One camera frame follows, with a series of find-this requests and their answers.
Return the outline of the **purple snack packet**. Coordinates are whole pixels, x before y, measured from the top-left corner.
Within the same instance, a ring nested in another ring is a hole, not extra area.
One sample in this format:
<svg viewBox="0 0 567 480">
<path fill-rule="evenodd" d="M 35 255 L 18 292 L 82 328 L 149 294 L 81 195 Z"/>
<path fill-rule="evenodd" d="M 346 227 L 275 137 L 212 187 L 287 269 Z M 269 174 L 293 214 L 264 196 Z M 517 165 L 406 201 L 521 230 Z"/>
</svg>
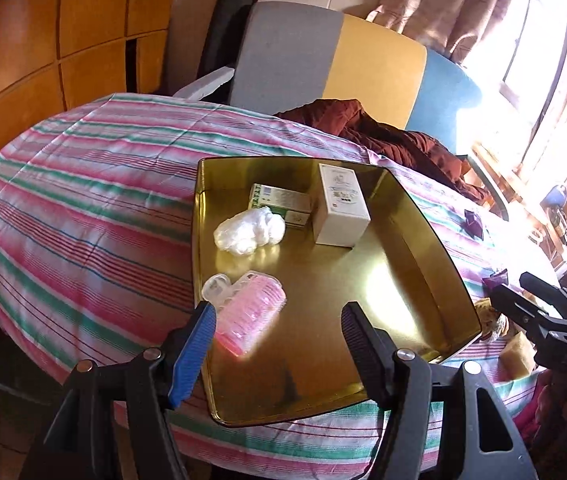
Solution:
<svg viewBox="0 0 567 480">
<path fill-rule="evenodd" d="M 508 270 L 500 270 L 492 272 L 489 275 L 483 276 L 482 286 L 486 295 L 499 285 L 507 285 L 509 283 Z"/>
</svg>

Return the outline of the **dark red blanket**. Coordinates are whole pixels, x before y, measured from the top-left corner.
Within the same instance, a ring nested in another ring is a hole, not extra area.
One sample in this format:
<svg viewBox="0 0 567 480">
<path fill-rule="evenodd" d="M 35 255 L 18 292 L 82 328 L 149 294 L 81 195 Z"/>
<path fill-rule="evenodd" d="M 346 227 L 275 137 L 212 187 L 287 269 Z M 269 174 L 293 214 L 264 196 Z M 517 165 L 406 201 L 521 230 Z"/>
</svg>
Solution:
<svg viewBox="0 0 567 480">
<path fill-rule="evenodd" d="M 357 100 L 318 99 L 277 113 L 276 116 L 369 148 L 401 166 L 454 188 L 478 205 L 483 205 L 489 199 L 486 188 L 465 180 L 466 173 L 471 169 L 469 162 L 463 162 L 427 133 L 405 131 L 377 122 Z"/>
</svg>

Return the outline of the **gold metal tray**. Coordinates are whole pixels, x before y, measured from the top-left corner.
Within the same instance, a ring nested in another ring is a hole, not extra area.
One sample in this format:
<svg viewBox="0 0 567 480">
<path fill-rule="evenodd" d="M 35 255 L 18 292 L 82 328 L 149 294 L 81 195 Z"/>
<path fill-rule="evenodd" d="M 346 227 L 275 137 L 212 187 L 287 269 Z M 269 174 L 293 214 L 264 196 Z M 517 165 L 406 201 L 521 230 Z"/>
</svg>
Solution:
<svg viewBox="0 0 567 480">
<path fill-rule="evenodd" d="M 394 343 L 441 362 L 479 336 L 465 284 L 440 238 L 387 168 L 355 164 L 369 226 L 352 248 L 318 245 L 310 228 L 247 257 L 219 250 L 220 223 L 248 207 L 253 184 L 306 192 L 318 169 L 304 157 L 215 157 L 197 168 L 192 217 L 192 283 L 223 273 L 277 278 L 287 301 L 246 356 L 213 346 L 202 371 L 215 422 L 247 427 L 289 422 L 365 399 L 340 316 L 350 301 Z"/>
</svg>

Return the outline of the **wooden side table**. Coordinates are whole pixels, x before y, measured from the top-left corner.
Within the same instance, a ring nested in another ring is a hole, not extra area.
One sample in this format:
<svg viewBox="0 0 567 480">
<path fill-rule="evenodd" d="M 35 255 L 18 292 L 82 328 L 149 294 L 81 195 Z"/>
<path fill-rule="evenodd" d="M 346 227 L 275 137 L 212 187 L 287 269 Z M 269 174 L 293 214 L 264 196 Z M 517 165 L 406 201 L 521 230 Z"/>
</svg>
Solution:
<svg viewBox="0 0 567 480">
<path fill-rule="evenodd" d="M 515 219 L 519 226 L 525 224 L 526 234 L 538 244 L 553 270 L 558 270 L 563 263 L 564 247 L 545 210 L 533 201 L 521 179 L 480 142 L 472 145 L 470 154 L 495 181 L 499 192 L 504 196 L 510 218 Z"/>
</svg>

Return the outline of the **grey yellow blue chair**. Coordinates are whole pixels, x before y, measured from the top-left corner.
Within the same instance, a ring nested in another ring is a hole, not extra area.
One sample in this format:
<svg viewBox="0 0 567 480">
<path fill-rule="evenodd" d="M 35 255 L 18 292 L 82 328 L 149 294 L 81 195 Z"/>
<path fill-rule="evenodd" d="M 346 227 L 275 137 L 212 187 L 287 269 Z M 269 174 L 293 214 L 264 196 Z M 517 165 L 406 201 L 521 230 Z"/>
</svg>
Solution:
<svg viewBox="0 0 567 480">
<path fill-rule="evenodd" d="M 317 99 L 357 99 L 377 122 L 427 133 L 467 159 L 509 217 L 495 181 L 462 133 L 479 115 L 482 93 L 455 63 L 420 42 L 339 11 L 283 1 L 250 11 L 235 67 L 221 67 L 176 91 L 275 115 Z"/>
</svg>

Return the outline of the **small purple packet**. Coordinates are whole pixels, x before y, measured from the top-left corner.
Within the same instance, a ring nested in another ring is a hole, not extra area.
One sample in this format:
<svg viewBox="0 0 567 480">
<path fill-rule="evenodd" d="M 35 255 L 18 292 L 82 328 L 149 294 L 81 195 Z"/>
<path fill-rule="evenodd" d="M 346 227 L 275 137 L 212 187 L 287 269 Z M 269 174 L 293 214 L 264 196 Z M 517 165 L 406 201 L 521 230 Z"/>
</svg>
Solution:
<svg viewBox="0 0 567 480">
<path fill-rule="evenodd" d="M 465 220 L 463 220 L 462 227 L 470 235 L 479 240 L 484 240 L 484 228 L 482 219 L 472 210 L 465 210 L 463 214 Z"/>
</svg>

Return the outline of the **pink hair roller pack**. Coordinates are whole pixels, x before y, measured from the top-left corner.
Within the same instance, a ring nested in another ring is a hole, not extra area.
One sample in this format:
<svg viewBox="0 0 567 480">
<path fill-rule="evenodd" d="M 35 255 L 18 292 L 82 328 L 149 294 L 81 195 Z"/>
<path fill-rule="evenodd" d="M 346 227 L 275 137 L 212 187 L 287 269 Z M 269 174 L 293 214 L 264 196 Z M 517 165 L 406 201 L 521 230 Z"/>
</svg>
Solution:
<svg viewBox="0 0 567 480">
<path fill-rule="evenodd" d="M 248 271 L 237 281 L 215 274 L 201 287 L 201 297 L 218 312 L 215 339 L 237 358 L 256 348 L 287 302 L 274 276 Z"/>
</svg>

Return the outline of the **black rolled mat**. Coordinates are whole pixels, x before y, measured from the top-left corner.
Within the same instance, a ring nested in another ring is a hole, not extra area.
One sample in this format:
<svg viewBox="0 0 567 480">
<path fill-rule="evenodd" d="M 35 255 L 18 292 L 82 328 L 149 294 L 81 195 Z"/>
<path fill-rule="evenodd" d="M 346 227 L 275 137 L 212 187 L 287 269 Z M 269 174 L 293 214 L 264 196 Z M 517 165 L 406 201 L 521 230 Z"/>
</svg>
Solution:
<svg viewBox="0 0 567 480">
<path fill-rule="evenodd" d="M 206 33 L 197 77 L 235 67 L 252 6 L 258 0 L 216 0 Z"/>
</svg>

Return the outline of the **striped bed sheet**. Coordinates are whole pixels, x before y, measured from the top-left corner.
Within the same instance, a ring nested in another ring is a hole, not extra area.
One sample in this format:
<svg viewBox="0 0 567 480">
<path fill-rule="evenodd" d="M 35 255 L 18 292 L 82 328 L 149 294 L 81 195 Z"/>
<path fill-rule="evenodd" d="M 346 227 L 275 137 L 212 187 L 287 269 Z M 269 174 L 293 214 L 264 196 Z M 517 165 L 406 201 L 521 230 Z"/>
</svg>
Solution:
<svg viewBox="0 0 567 480">
<path fill-rule="evenodd" d="M 473 300 L 507 268 L 557 282 L 544 253 L 454 188 L 364 145 L 278 117 L 168 96 L 116 93 L 29 128 L 0 150 L 0 328 L 64 382 L 80 359 L 126 362 L 195 305 L 190 229 L 200 159 L 308 156 L 389 168 L 431 223 Z M 465 209 L 489 238 L 463 232 Z M 351 479 L 378 443 L 372 402 L 295 422 L 224 428 L 200 387 L 169 412 L 178 447 L 273 479 Z"/>
</svg>

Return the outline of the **tall white box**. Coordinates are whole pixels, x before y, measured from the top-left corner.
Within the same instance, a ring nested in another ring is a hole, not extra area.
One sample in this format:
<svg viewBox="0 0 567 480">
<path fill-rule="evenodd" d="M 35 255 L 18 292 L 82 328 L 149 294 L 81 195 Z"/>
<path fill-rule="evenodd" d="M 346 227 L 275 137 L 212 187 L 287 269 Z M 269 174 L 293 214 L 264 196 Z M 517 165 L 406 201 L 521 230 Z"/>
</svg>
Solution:
<svg viewBox="0 0 567 480">
<path fill-rule="evenodd" d="M 370 222 L 366 200 L 355 171 L 320 162 L 313 192 L 315 243 L 353 248 Z"/>
</svg>

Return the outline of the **yellow plush toy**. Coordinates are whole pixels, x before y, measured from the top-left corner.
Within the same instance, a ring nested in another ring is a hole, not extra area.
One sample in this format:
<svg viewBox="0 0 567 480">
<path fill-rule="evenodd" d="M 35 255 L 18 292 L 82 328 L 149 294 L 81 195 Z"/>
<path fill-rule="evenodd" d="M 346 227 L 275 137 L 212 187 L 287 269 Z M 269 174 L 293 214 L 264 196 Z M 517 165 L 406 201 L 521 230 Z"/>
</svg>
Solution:
<svg viewBox="0 0 567 480">
<path fill-rule="evenodd" d="M 482 327 L 481 340 L 492 342 L 508 334 L 509 320 L 507 316 L 493 308 L 491 299 L 477 300 L 474 309 L 477 311 Z"/>
</svg>

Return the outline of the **wooden wardrobe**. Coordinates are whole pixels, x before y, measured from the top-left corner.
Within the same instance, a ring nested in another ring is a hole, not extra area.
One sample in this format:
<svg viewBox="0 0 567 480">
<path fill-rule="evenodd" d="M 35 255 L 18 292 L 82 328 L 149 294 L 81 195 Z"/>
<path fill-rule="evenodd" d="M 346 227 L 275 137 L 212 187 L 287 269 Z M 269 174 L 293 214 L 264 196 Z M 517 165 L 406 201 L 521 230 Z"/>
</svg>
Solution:
<svg viewBox="0 0 567 480">
<path fill-rule="evenodd" d="M 0 149 L 116 92 L 159 93 L 173 0 L 0 0 Z"/>
</svg>

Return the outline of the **white plastic bag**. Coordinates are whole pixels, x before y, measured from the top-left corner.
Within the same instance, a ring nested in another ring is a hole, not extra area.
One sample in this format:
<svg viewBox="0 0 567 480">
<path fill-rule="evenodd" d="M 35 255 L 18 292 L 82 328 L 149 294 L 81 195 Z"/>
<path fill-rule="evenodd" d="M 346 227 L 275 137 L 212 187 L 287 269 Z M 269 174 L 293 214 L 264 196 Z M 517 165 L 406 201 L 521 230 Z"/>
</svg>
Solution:
<svg viewBox="0 0 567 480">
<path fill-rule="evenodd" d="M 256 249 L 279 244 L 285 235 L 285 220 L 270 207 L 252 208 L 223 221 L 214 231 L 215 246 L 234 256 L 252 255 Z"/>
</svg>

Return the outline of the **green white flat box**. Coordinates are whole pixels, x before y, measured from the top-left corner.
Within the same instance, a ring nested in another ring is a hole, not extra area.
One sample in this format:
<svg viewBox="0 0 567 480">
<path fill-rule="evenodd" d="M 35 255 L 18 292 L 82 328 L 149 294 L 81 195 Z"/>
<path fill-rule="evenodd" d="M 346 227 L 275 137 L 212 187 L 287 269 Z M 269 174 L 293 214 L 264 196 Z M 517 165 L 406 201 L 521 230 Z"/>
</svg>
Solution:
<svg viewBox="0 0 567 480">
<path fill-rule="evenodd" d="M 252 185 L 248 207 L 268 207 L 273 214 L 282 216 L 287 226 L 296 228 L 304 228 L 312 214 L 312 200 L 308 194 L 259 183 Z"/>
</svg>

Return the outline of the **yellow sponge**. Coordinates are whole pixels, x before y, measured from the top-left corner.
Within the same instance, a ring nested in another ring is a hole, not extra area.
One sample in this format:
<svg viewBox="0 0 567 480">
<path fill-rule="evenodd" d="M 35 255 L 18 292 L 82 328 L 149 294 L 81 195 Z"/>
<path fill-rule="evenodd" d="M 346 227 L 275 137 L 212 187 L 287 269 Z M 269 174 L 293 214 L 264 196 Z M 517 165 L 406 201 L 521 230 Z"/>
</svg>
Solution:
<svg viewBox="0 0 567 480">
<path fill-rule="evenodd" d="M 499 365 L 504 375 L 510 380 L 530 376 L 536 367 L 535 353 L 536 350 L 525 333 L 516 333 L 499 355 Z"/>
</svg>

